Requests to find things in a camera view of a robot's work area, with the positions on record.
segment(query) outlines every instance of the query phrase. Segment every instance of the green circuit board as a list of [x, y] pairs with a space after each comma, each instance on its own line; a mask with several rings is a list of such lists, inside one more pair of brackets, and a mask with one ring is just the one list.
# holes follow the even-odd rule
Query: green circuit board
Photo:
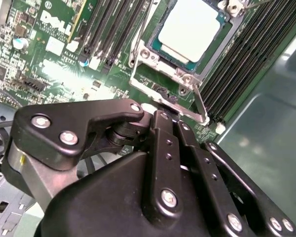
[[[149, 39], [169, 2], [170, 0], [156, 1], [156, 10], [143, 34], [143, 40]], [[23, 106], [113, 98], [131, 98], [139, 103], [149, 102], [145, 94], [129, 85], [132, 69], [128, 66], [131, 41], [139, 30], [149, 2], [145, 2], [118, 60], [108, 74], [101, 73], [103, 64], [93, 70], [79, 63], [81, 46], [75, 52], [68, 48], [69, 42], [79, 37], [81, 25], [89, 21], [97, 4], [97, 0], [15, 0], [10, 9], [7, 24], [0, 26], [0, 67], [6, 69], [5, 77], [0, 79], [0, 89], [8, 92]], [[24, 19], [23, 13], [32, 17], [32, 21]], [[241, 25], [217, 58], [217, 63], [213, 64], [209, 74], [219, 66], [218, 62], [227, 54], [228, 49], [254, 13], [255, 11], [252, 10], [245, 14]], [[126, 24], [130, 14], [131, 10], [125, 14], [125, 22], [121, 25]], [[108, 24], [112, 23], [114, 18], [115, 16], [109, 18]], [[95, 22], [97, 21], [100, 22], [100, 17], [95, 19]], [[208, 48], [205, 59], [198, 66], [198, 73], [207, 65], [231, 26], [231, 23], [226, 22], [221, 28], [220, 34]], [[16, 31], [20, 27], [22, 27], [21, 30], [26, 29], [26, 38], [29, 42], [27, 49], [21, 51], [12, 46]], [[44, 89], [33, 91], [20, 86], [20, 83], [15, 80], [18, 73], [43, 83]], [[138, 67], [135, 78], [150, 88], [156, 85], [166, 87], [171, 95], [177, 96], [178, 103], [186, 108], [190, 108], [194, 101], [191, 93], [186, 96], [179, 95], [178, 84], [146, 65]], [[0, 101], [17, 107], [2, 93], [0, 93]], [[186, 119], [186, 122], [194, 128], [200, 142], [213, 140], [217, 136], [209, 127], [202, 127], [190, 119]]]

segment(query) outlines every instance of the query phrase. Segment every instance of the ram slot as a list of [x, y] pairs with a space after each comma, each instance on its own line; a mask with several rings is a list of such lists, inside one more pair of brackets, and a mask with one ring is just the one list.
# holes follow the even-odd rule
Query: ram slot
[[82, 36], [81, 41], [80, 41], [80, 46], [85, 45], [87, 40], [89, 39], [91, 30], [94, 26], [95, 19], [97, 18], [98, 14], [99, 14], [101, 6], [103, 5], [105, 7], [108, 3], [109, 3], [109, 0], [99, 0], [98, 1], [97, 5], [95, 6], [95, 9], [92, 12], [90, 20], [87, 23], [85, 34]]
[[119, 4], [119, 1], [111, 0], [108, 7], [105, 9], [104, 16], [101, 18], [97, 29], [93, 32], [92, 40], [85, 47], [85, 52], [87, 52], [89, 56], [93, 53], [94, 50], [96, 50], [100, 39], [103, 36], [103, 32], [109, 22], [110, 17], [112, 17], [117, 4]]
[[131, 0], [124, 0], [123, 1], [122, 6], [119, 9], [119, 12], [117, 14], [117, 17], [115, 18], [113, 25], [108, 33], [108, 36], [106, 37], [106, 39], [105, 39], [104, 43], [101, 45], [101, 47], [97, 50], [97, 52], [103, 51], [103, 53], [102, 53], [103, 59], [106, 58], [107, 53], [109, 52], [110, 48], [112, 47], [113, 40], [116, 36], [117, 30], [119, 29], [119, 27], [123, 21], [123, 18], [125, 17], [128, 9], [130, 7], [131, 2], [132, 2]]
[[128, 20], [126, 27], [123, 30], [123, 33], [121, 34], [121, 37], [119, 38], [119, 40], [117, 41], [116, 45], [113, 47], [113, 49], [111, 50], [111, 52], [109, 53], [109, 55], [107, 56], [107, 60], [105, 61], [105, 65], [102, 69], [102, 73], [108, 73], [115, 60], [117, 59], [120, 51], [122, 50], [127, 37], [129, 36], [130, 32], [132, 31], [135, 23], [138, 20], [138, 17], [144, 7], [146, 0], [138, 0], [135, 10], [133, 12], [133, 14], [131, 15], [130, 19]]
[[260, 6], [241, 36], [202, 89], [212, 117], [223, 118], [265, 67], [296, 22], [296, 1]]
[[265, 52], [260, 55], [259, 59], [256, 60], [254, 64], [251, 65], [251, 69], [249, 69], [246, 72], [243, 72], [243, 74], [240, 75], [240, 77], [244, 78], [244, 80], [236, 88], [237, 94], [232, 97], [226, 96], [225, 98], [222, 98], [216, 113], [222, 114], [223, 116], [225, 116], [228, 113], [231, 107], [239, 99], [241, 94], [245, 91], [245, 89], [250, 85], [250, 83], [255, 78], [253, 75], [258, 74], [258, 72], [263, 68], [264, 62], [266, 62], [267, 59], [272, 56], [277, 46], [285, 38], [285, 36], [293, 27], [293, 25], [296, 23], [296, 8], [293, 11], [286, 12], [285, 15], [290, 15], [289, 20], [287, 20], [286, 18], [285, 22], [277, 24], [276, 25], [277, 27], [274, 27], [274, 30], [273, 30], [274, 37], [265, 39], [266, 42], [268, 40], [270, 41], [270, 42], [267, 42], [266, 46], [264, 46], [264, 48], [266, 49]]

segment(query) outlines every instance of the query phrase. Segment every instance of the cable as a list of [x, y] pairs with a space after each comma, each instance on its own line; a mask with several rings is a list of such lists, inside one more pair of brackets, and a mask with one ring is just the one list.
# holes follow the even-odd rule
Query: cable
[[17, 108], [22, 107], [22, 104], [19, 101], [17, 101], [12, 95], [10, 95], [8, 92], [0, 89], [0, 93], [8, 97], [10, 100], [12, 100], [17, 105]]
[[11, 127], [13, 121], [0, 122], [0, 128]]

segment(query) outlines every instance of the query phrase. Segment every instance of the black dimm slot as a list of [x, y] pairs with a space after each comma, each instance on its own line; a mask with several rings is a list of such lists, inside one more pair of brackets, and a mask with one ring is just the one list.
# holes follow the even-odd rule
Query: black dimm slot
[[136, 4], [136, 8], [135, 8], [133, 14], [131, 15], [130, 19], [128, 20], [121, 37], [119, 38], [116, 46], [114, 47], [114, 49], [110, 52], [110, 54], [108, 56], [108, 59], [105, 64], [105, 71], [108, 72], [111, 69], [115, 60], [117, 59], [119, 52], [122, 50], [122, 47], [123, 47], [127, 37], [129, 36], [131, 30], [133, 29], [133, 27], [139, 17], [139, 14], [143, 9], [145, 2], [146, 2], [146, 0], [138, 0], [138, 2]]
[[[280, 13], [283, 8], [285, 7], [286, 3], [283, 3], [282, 6], [276, 5], [276, 7], [279, 7], [280, 10], [276, 11], [276, 9], [272, 9], [270, 13], [270, 15], [273, 15], [272, 13]], [[260, 25], [256, 28], [256, 29], [264, 29], [264, 27], [268, 28], [272, 26], [272, 22], [275, 20], [275, 16], [270, 17], [270, 18], [266, 18], [264, 19]], [[244, 44], [243, 48], [240, 50], [240, 54], [238, 54], [236, 56], [236, 60], [239, 62], [236, 64], [236, 66], [234, 67], [229, 67], [227, 70], [227, 73], [225, 75], [223, 75], [223, 77], [226, 79], [225, 83], [220, 84], [219, 86], [219, 90], [215, 91], [215, 98], [213, 98], [213, 100], [209, 101], [208, 103], [210, 104], [209, 106], [209, 110], [211, 110], [213, 107], [216, 107], [216, 103], [218, 102], [218, 100], [221, 99], [221, 97], [224, 97], [224, 95], [226, 96], [226, 89], [230, 92], [231, 90], [233, 90], [233, 87], [238, 85], [239, 80], [241, 80], [241, 78], [236, 78], [235, 75], [238, 72], [241, 72], [243, 70], [248, 70], [247, 67], [243, 67], [243, 65], [247, 65], [247, 60], [255, 60], [255, 57], [252, 57], [252, 53], [254, 53], [255, 51], [257, 51], [256, 47], [261, 47], [263, 45], [264, 42], [262, 42], [261, 44], [259, 44], [259, 42], [261, 42], [262, 36], [260, 34], [255, 34], [256, 30], [253, 32], [253, 37], [250, 38], [249, 40], [246, 41], [246, 43]]]
[[230, 78], [230, 81], [232, 81], [232, 83], [228, 85], [228, 87], [226, 86], [223, 91], [218, 94], [215, 100], [216, 109], [211, 110], [212, 113], [219, 113], [222, 109], [221, 104], [225, 105], [227, 100], [229, 100], [231, 96], [234, 95], [235, 92], [237, 92], [237, 88], [243, 84], [243, 81], [246, 78], [243, 74], [247, 74], [248, 72], [253, 73], [251, 71], [251, 68], [257, 62], [258, 55], [260, 54], [260, 57], [261, 55], [265, 55], [263, 54], [263, 51], [265, 51], [265, 49], [268, 48], [268, 45], [274, 40], [274, 37], [270, 36], [282, 27], [282, 24], [277, 24], [278, 21], [275, 22], [277, 16], [281, 14], [281, 18], [287, 19], [290, 14], [290, 11], [286, 11], [286, 9], [288, 9], [288, 7], [286, 8], [286, 6], [286, 4], [283, 4], [282, 6], [279, 6], [279, 4], [276, 5], [274, 16], [270, 17], [265, 23], [266, 29], [261, 27], [261, 32], [263, 32], [262, 35], [258, 34], [257, 37], [253, 39], [253, 42], [249, 44], [249, 46], [251, 47], [251, 52], [247, 55], [243, 54], [242, 57], [239, 57], [239, 61], [242, 61], [242, 63], [241, 65], [239, 65], [239, 67], [236, 68], [236, 70], [231, 71], [231, 73], [227, 75], [227, 78]]
[[99, 11], [100, 11], [101, 6], [102, 6], [103, 3], [107, 4], [108, 3], [108, 0], [99, 0], [98, 1], [95, 9], [92, 12], [92, 15], [91, 15], [90, 20], [87, 23], [87, 29], [85, 31], [85, 34], [81, 38], [80, 45], [85, 45], [85, 42], [88, 40], [88, 38], [90, 36], [90, 33], [91, 33], [91, 30], [93, 28], [95, 19], [97, 18], [97, 16], [99, 14]]
[[120, 25], [122, 23], [122, 20], [125, 17], [125, 14], [127, 13], [127, 10], [130, 7], [131, 2], [132, 2], [131, 0], [124, 0], [123, 1], [122, 6], [119, 9], [119, 12], [117, 14], [117, 17], [114, 20], [113, 25], [112, 25], [112, 27], [111, 27], [111, 29], [109, 31], [109, 34], [108, 34], [107, 38], [105, 39], [105, 44], [102, 44], [102, 46], [98, 50], [98, 51], [103, 50], [103, 54], [102, 54], [103, 58], [106, 57], [106, 55], [107, 55], [107, 53], [108, 53], [108, 51], [109, 51], [109, 49], [110, 49], [110, 47], [111, 47], [111, 45], [113, 43], [116, 32], [117, 32], [118, 28], [120, 27]]
[[[255, 22], [258, 22], [261, 19], [261, 16], [264, 18], [266, 16], [266, 13], [268, 11], [268, 6], [270, 3], [267, 3], [265, 6], [260, 7], [257, 12], [254, 14], [253, 18], [250, 20], [244, 31], [242, 32], [242, 35], [246, 35], [250, 37], [253, 32], [254, 32], [254, 27], [256, 26]], [[224, 71], [217, 69], [214, 74], [211, 76], [211, 78], [215, 78], [212, 80], [209, 80], [208, 83], [204, 86], [204, 88], [201, 91], [204, 103], [206, 105], [209, 105], [208, 100], [211, 98], [211, 94], [215, 92], [216, 87], [219, 86], [222, 80], [224, 80], [223, 75], [227, 72], [228, 66], [233, 64], [233, 59], [235, 58], [234, 56], [237, 55], [243, 46], [244, 40], [243, 38], [238, 38], [236, 39], [233, 47], [231, 50], [228, 52], [224, 60], [221, 62], [219, 65], [220, 69], [224, 69]]]
[[214, 86], [213, 85], [205, 86], [207, 87], [207, 90], [204, 93], [204, 96], [205, 96], [204, 102], [206, 104], [212, 105], [213, 101], [210, 100], [210, 99], [213, 99], [212, 94], [216, 94], [217, 91], [219, 91], [219, 89], [223, 87], [224, 84], [228, 83], [228, 81], [226, 81], [227, 77], [225, 77], [225, 74], [229, 72], [231, 66], [237, 60], [238, 55], [241, 54], [241, 52], [246, 52], [246, 50], [244, 49], [244, 47], [246, 46], [246, 42], [250, 40], [252, 37], [254, 37], [255, 31], [257, 29], [257, 25], [254, 22], [259, 22], [259, 26], [260, 26], [265, 20], [266, 15], [268, 14], [268, 11], [269, 11], [268, 6], [264, 6], [264, 9], [261, 12], [257, 12], [255, 14], [256, 16], [255, 19], [251, 20], [252, 24], [249, 24], [245, 28], [244, 32], [242, 33], [242, 35], [246, 36], [246, 38], [245, 39], [238, 38], [236, 40], [236, 43], [232, 47], [232, 50], [228, 53], [230, 56], [228, 58], [225, 58], [224, 65], [220, 66], [220, 68], [224, 70], [218, 70], [213, 75], [213, 77], [219, 78], [219, 80], [214, 80], [214, 82], [212, 83]]
[[109, 2], [109, 5], [105, 9], [103, 17], [101, 18], [97, 29], [93, 33], [93, 38], [92, 38], [91, 42], [88, 43], [88, 48], [89, 48], [90, 52], [92, 52], [94, 50], [94, 48], [100, 42], [101, 36], [104, 32], [104, 29], [105, 29], [106, 25], [108, 24], [108, 21], [109, 21], [110, 17], [112, 16], [112, 13], [115, 10], [117, 3], [119, 3], [119, 2], [115, 1], [115, 0], [111, 0]]
[[[274, 52], [274, 50], [276, 49], [276, 47], [280, 44], [280, 42], [285, 38], [285, 36], [287, 35], [287, 33], [290, 31], [290, 29], [293, 27], [293, 25], [296, 23], [296, 15], [292, 16], [292, 18], [294, 18], [294, 20], [291, 21], [286, 21], [286, 26], [287, 28], [281, 32], [279, 32], [279, 36], [276, 36], [277, 41], [274, 42], [274, 45], [271, 45], [268, 47], [268, 49], [273, 49], [273, 50], [269, 50], [269, 52], [267, 53], [267, 56], [265, 56], [265, 58], [268, 58], [272, 55], [272, 53]], [[257, 67], [254, 67], [255, 70], [253, 71], [252, 74], [249, 75], [249, 79], [245, 81], [245, 83], [239, 88], [239, 92], [238, 92], [238, 96], [231, 98], [231, 100], [228, 101], [228, 105], [222, 105], [222, 110], [220, 111], [222, 116], [225, 116], [228, 111], [231, 109], [231, 107], [234, 105], [234, 103], [239, 99], [239, 97], [241, 96], [241, 94], [243, 93], [243, 91], [245, 91], [245, 89], [249, 86], [249, 84], [252, 82], [252, 80], [255, 78], [255, 75], [260, 71], [260, 69], [262, 69], [264, 66], [263, 63], [260, 63], [260, 65], [258, 65]]]

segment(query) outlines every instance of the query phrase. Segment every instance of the capacitor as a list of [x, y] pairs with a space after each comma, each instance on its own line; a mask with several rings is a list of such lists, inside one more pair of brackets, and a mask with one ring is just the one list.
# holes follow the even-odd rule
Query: capacitor
[[82, 67], [87, 67], [89, 66], [89, 59], [87, 59], [85, 62], [79, 62], [79, 65], [82, 66]]
[[12, 44], [13, 47], [18, 50], [26, 49], [29, 47], [29, 41], [26, 38], [14, 39]]

